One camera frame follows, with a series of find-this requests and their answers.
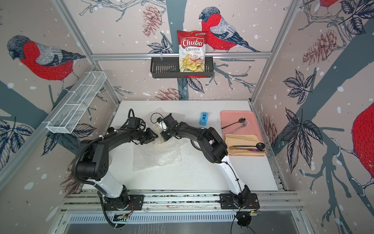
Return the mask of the clear bubble wrap sheet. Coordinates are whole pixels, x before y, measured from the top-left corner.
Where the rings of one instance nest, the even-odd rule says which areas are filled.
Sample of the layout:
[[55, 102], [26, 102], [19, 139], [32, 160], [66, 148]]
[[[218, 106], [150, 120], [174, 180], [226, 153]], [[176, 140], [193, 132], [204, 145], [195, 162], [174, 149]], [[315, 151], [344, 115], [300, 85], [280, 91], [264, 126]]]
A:
[[[157, 108], [146, 115], [147, 127], [154, 129], [158, 126], [157, 119], [165, 117], [167, 113], [161, 108]], [[182, 147], [189, 143], [187, 138], [170, 138], [166, 143], [156, 145], [154, 141], [135, 145], [133, 147], [132, 171], [138, 172], [154, 167], [163, 167], [182, 162]]]

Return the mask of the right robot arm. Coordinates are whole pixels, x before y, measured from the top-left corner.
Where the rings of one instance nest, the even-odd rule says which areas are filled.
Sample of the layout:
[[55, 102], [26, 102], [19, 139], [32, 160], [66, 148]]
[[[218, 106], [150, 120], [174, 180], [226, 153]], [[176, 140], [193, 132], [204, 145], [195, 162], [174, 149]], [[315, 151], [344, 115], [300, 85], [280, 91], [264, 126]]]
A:
[[212, 128], [197, 128], [185, 122], [177, 122], [172, 114], [164, 118], [158, 118], [157, 123], [162, 127], [161, 136], [165, 141], [174, 137], [177, 139], [188, 138], [191, 142], [197, 142], [197, 149], [205, 158], [213, 164], [217, 164], [221, 174], [225, 178], [230, 194], [233, 197], [234, 206], [240, 209], [258, 209], [256, 202], [252, 201], [251, 191], [244, 182], [239, 179], [228, 156], [228, 147], [217, 131]]

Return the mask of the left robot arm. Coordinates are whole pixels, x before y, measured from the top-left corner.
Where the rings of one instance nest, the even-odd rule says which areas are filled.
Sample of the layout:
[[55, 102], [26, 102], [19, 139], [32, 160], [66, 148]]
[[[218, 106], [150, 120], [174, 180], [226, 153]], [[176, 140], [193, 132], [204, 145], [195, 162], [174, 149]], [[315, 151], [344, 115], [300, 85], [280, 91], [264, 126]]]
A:
[[105, 136], [81, 142], [72, 175], [77, 182], [94, 186], [103, 202], [127, 207], [131, 202], [128, 190], [109, 172], [109, 152], [125, 143], [148, 144], [158, 135], [150, 128], [111, 130]]

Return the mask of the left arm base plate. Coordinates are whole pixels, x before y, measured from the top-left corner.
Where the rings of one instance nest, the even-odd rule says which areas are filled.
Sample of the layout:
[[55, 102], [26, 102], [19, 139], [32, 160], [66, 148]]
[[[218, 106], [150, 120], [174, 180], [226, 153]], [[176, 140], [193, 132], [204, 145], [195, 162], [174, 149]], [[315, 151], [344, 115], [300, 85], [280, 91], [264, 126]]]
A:
[[141, 211], [144, 195], [127, 195], [121, 198], [104, 197], [103, 206], [105, 211]]

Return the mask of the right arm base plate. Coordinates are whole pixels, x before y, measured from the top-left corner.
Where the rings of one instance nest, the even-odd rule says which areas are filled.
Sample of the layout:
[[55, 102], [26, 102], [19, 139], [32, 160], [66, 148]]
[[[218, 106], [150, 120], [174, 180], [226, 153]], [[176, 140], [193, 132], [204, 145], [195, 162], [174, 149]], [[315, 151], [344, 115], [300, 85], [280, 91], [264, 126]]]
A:
[[242, 198], [241, 196], [233, 195], [231, 193], [220, 194], [218, 202], [223, 210], [240, 208], [258, 210], [260, 208], [259, 200], [256, 194], [250, 194], [246, 198]]

